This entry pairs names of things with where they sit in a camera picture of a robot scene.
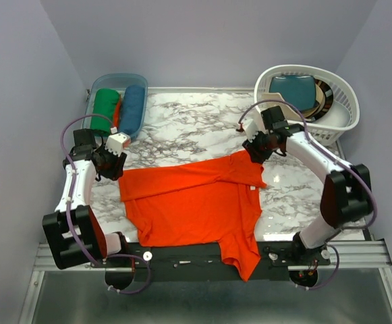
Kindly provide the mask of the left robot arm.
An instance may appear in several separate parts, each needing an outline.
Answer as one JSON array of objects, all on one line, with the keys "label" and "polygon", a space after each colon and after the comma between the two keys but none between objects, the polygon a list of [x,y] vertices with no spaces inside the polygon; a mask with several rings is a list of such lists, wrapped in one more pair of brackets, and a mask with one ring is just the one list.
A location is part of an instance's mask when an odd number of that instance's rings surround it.
[{"label": "left robot arm", "polygon": [[58,269],[67,269],[105,258],[120,267],[129,260],[123,234],[105,234],[90,206],[92,187],[107,178],[118,180],[123,175],[127,155],[124,148],[131,138],[115,132],[101,143],[94,131],[73,132],[74,146],[64,151],[66,179],[63,194],[55,211],[43,217],[43,230]]}]

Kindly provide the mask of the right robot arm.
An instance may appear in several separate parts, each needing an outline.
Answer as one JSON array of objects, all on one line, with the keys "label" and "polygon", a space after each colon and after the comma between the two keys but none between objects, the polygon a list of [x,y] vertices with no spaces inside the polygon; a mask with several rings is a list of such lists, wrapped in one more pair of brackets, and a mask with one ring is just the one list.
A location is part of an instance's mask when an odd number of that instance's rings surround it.
[{"label": "right robot arm", "polygon": [[291,243],[291,259],[303,265],[340,231],[348,230],[349,223],[376,218],[377,205],[368,168],[331,153],[312,137],[306,122],[289,124],[280,105],[281,101],[273,101],[272,107],[256,110],[250,122],[241,117],[237,130],[246,135],[243,147],[253,163],[263,164],[272,154],[292,155],[323,184],[320,215]]}]

